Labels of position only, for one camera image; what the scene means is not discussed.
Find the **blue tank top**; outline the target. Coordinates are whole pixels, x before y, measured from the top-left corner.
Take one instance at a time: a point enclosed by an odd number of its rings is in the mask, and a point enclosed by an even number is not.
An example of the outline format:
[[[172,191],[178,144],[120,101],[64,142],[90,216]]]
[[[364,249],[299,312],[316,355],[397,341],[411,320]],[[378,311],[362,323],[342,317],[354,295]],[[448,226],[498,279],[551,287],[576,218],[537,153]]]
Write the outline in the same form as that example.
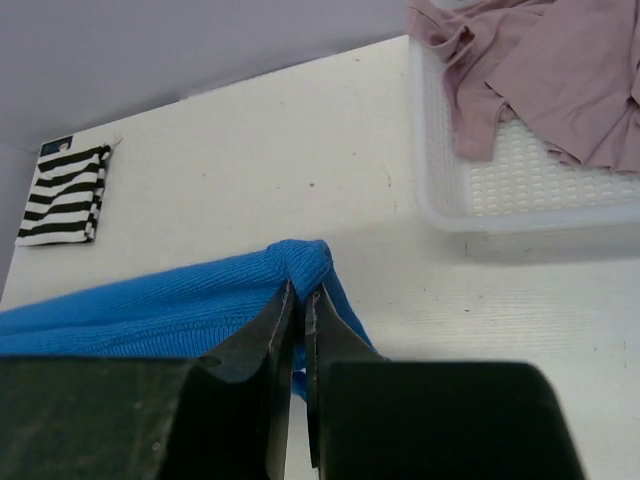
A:
[[[304,305],[325,287],[346,325],[371,342],[322,240],[263,250],[101,285],[1,314],[4,356],[200,357],[251,322],[291,283]]]

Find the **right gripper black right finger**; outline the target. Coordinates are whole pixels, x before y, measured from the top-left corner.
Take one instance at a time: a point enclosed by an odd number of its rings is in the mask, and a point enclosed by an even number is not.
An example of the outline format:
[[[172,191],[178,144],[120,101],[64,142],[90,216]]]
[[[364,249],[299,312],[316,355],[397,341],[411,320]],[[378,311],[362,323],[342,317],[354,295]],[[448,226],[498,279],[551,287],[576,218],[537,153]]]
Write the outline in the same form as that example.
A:
[[[311,465],[321,465],[321,441],[327,428],[323,401],[329,392],[329,369],[341,362],[379,362],[383,357],[338,314],[324,284],[307,300],[305,309],[306,403]]]

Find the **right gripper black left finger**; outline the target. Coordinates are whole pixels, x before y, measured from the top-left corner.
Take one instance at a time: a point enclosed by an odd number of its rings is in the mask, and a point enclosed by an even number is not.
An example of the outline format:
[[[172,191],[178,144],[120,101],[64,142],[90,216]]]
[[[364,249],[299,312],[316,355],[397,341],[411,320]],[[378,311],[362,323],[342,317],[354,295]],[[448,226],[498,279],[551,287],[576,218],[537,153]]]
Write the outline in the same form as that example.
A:
[[[216,479],[282,479],[295,340],[295,289],[283,283],[259,314],[199,359],[213,378]]]

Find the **black white striped tank top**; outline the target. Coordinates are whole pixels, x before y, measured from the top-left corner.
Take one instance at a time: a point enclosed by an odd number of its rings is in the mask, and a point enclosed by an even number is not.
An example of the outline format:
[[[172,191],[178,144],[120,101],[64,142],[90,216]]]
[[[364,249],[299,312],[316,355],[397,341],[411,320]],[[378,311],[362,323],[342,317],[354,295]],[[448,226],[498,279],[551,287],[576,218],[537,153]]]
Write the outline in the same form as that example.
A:
[[[93,242],[112,153],[111,145],[101,144],[40,158],[15,245]]]

